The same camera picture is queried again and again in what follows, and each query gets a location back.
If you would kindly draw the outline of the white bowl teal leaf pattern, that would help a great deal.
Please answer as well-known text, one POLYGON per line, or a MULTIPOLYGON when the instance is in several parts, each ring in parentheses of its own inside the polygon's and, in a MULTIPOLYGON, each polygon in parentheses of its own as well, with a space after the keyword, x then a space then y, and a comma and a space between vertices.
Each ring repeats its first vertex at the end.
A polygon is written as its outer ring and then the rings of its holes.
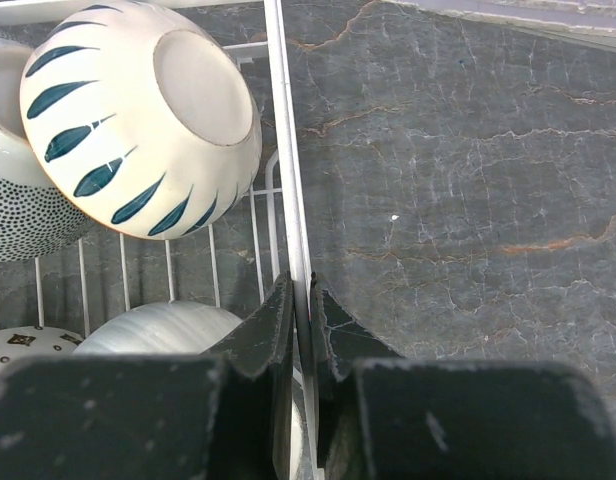
POLYGON ((172 240, 227 213, 259 169, 262 133, 229 54, 183 15, 98 1, 37 47, 20 86, 29 143, 81 211, 172 240))

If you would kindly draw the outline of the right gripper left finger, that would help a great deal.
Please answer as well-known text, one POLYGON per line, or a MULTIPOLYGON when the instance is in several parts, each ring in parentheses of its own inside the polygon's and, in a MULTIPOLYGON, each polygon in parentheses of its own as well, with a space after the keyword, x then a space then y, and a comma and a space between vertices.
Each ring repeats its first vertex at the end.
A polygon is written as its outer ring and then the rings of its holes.
POLYGON ((0 479, 287 479, 294 293, 196 355, 29 357, 0 373, 0 479))

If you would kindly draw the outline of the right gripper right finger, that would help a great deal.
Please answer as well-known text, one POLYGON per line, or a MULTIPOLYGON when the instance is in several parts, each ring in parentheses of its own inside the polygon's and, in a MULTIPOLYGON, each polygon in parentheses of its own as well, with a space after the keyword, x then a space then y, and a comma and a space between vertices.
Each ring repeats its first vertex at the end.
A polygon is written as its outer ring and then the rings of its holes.
POLYGON ((317 462, 329 479, 616 479, 593 383, 554 361, 399 355, 311 280, 317 462))

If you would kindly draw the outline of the white wire dish rack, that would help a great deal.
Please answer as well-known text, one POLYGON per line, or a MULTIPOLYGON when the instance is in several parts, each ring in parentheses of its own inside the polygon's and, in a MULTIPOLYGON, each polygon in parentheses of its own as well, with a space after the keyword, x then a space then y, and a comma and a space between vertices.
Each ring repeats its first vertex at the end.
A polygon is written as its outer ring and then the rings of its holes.
MULTIPOLYGON (((311 479, 324 479, 317 467, 318 407, 310 322, 310 255, 305 209, 298 158, 295 118, 292 105, 285 26, 281 1, 146 1, 169 8, 193 8, 263 2, 267 33, 274 103, 277 154, 281 175, 288 259, 294 286, 295 318, 307 435, 310 452, 311 479)), ((0 1, 0 26, 59 21, 95 1, 0 1)))

